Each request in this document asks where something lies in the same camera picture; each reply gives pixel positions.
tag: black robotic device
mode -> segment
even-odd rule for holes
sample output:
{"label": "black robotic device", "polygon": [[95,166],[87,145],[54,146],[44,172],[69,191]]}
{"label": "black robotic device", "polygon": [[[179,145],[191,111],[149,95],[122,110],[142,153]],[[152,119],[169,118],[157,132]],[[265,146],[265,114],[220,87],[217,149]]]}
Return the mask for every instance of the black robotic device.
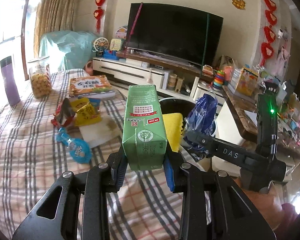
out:
{"label": "black robotic device", "polygon": [[[241,167],[243,187],[267,192],[272,180],[283,181],[286,164],[277,160],[277,113],[272,95],[258,97],[258,144],[255,153],[202,133],[187,137],[204,145],[210,154]],[[79,201],[84,194],[82,240],[110,240],[107,192],[118,192],[123,184],[127,159],[122,146],[105,163],[74,175],[65,171],[48,189],[15,231],[12,240],[75,240]],[[183,192],[179,239],[181,240],[275,240],[257,208],[225,171],[203,172],[184,161],[167,145],[164,170],[173,193]],[[209,192],[211,219],[207,225]]]}

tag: plaid tablecloth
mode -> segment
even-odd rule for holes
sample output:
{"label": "plaid tablecloth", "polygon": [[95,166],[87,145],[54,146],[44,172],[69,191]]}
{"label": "plaid tablecloth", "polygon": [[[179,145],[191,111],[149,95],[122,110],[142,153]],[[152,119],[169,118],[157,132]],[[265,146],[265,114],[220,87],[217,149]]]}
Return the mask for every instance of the plaid tablecloth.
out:
{"label": "plaid tablecloth", "polygon": [[[0,110],[0,230],[8,238],[64,171],[88,171],[119,149],[121,136],[93,148],[89,164],[78,164],[55,140],[57,129],[50,120],[68,96],[69,79],[85,75],[80,69],[55,73],[48,97],[35,99],[28,86],[16,106]],[[101,114],[112,116],[121,131],[125,104],[125,96],[117,92],[100,106]],[[186,159],[194,163],[189,155]],[[107,201],[112,239],[178,238],[182,195],[170,192],[162,169],[134,172],[128,166],[123,187],[117,194],[108,194]]]}

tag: drawer handle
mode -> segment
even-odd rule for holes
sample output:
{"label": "drawer handle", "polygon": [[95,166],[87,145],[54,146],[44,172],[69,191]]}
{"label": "drawer handle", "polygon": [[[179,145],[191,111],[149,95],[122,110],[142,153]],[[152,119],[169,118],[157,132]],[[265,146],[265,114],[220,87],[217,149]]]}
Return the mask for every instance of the drawer handle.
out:
{"label": "drawer handle", "polygon": [[122,74],[126,74],[126,75],[129,75],[129,76],[134,76],[134,77],[138,77],[138,78],[142,78],[142,79],[144,78],[143,76],[139,76],[139,75],[136,75],[136,74],[132,74],[132,73],[129,73],[129,72],[125,72],[125,71],[121,71],[121,70],[117,70],[117,69],[113,69],[113,68],[109,68],[109,67],[100,66],[100,68],[116,71],[116,72],[119,72],[119,73],[122,73]]}

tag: carton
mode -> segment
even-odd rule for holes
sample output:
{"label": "carton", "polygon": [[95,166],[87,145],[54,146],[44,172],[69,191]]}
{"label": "carton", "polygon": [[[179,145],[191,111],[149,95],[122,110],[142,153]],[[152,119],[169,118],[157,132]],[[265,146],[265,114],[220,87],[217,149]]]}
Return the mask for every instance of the carton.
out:
{"label": "carton", "polygon": [[122,146],[133,171],[162,167],[167,136],[155,85],[129,87]]}

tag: human hand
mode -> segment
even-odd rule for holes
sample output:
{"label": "human hand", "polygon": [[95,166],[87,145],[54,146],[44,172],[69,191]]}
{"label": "human hand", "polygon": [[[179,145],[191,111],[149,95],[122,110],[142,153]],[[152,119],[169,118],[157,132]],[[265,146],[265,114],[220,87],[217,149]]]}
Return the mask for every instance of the human hand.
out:
{"label": "human hand", "polygon": [[[234,180],[241,188],[240,178]],[[284,211],[282,209],[280,198],[275,189],[273,182],[271,183],[268,194],[262,194],[241,188],[247,195],[255,207],[259,210],[264,219],[268,222],[272,230],[275,230],[283,220]]]}

